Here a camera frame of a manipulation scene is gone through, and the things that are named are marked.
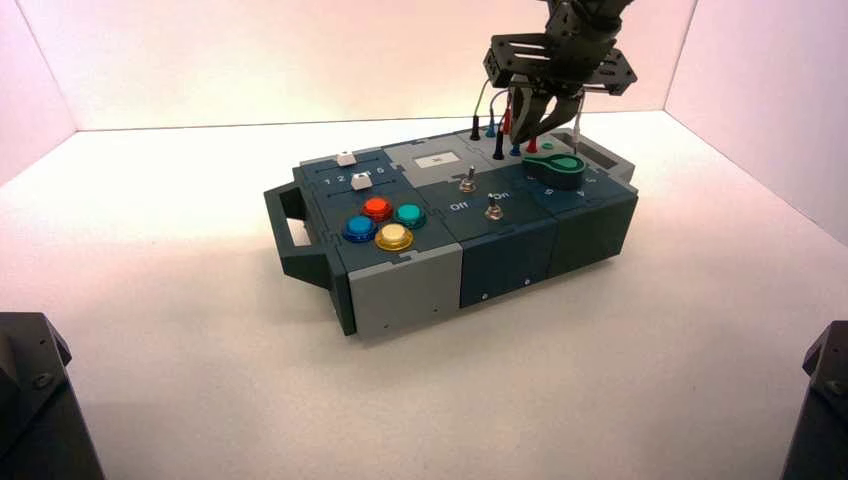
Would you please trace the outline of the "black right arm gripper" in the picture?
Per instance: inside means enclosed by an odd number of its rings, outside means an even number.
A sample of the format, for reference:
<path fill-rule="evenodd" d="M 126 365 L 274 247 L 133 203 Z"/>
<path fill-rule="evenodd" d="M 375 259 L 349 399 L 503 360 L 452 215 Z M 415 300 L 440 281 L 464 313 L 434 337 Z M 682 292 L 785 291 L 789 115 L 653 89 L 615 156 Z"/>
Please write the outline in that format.
<path fill-rule="evenodd" d="M 589 86 L 625 90 L 637 81 L 623 52 L 616 48 L 622 14 L 629 1 L 548 1 L 541 33 L 491 37 L 483 67 L 491 84 L 505 88 L 522 76 L 550 90 Z M 531 87 L 513 89 L 513 142 L 524 143 L 554 130 L 581 111 L 583 90 L 552 100 L 550 92 Z"/>

